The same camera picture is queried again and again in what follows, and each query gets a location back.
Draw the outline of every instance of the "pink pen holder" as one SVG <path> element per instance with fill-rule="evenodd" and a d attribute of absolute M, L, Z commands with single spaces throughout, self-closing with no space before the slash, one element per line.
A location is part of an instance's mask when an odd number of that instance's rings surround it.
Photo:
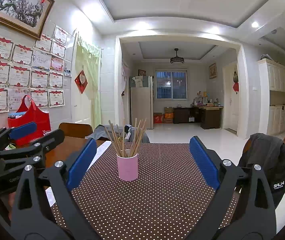
<path fill-rule="evenodd" d="M 117 166 L 120 179 L 132 181 L 138 178 L 138 154 L 131 158 L 123 158 L 117 155 Z"/>

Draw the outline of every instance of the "refrigerator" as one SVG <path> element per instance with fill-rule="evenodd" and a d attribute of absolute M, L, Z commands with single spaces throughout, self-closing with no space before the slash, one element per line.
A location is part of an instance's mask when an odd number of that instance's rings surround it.
<path fill-rule="evenodd" d="M 130 108 L 131 125 L 137 125 L 139 120 L 146 120 L 146 129 L 154 128 L 153 104 L 154 104 L 153 76 L 130 77 Z"/>

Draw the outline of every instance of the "chandelier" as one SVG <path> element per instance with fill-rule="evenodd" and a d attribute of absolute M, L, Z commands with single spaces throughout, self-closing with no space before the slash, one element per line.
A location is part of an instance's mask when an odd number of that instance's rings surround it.
<path fill-rule="evenodd" d="M 183 63 L 185 62 L 184 58 L 177 56 L 177 51 L 178 51 L 178 49 L 175 49 L 175 51 L 176 51 L 176 57 L 172 57 L 172 58 L 170 59 L 170 63 L 171 63 L 171 64 L 183 64 Z"/>

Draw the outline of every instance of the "green curtain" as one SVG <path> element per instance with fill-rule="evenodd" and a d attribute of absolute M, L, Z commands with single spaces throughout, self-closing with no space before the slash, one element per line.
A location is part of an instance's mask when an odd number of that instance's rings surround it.
<path fill-rule="evenodd" d="M 84 94 L 91 100 L 91 125 L 95 129 L 101 124 L 100 95 L 98 92 L 99 68 L 101 50 L 88 44 L 81 36 L 78 36 L 76 52 L 76 73 L 84 70 L 88 85 Z"/>

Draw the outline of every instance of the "window frame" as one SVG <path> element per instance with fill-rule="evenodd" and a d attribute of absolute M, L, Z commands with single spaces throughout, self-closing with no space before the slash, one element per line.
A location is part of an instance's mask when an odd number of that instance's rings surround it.
<path fill-rule="evenodd" d="M 186 73 L 186 98 L 173 98 L 173 86 L 171 85 L 171 98 L 158 98 L 157 96 L 157 72 L 171 72 L 171 84 L 173 83 L 173 74 L 172 72 L 183 72 Z M 154 95 L 155 100 L 159 101 L 187 101 L 188 100 L 188 71 L 185 68 L 181 69 L 170 69 L 170 68 L 156 68 L 155 69 L 155 79 L 156 82 L 154 82 Z"/>

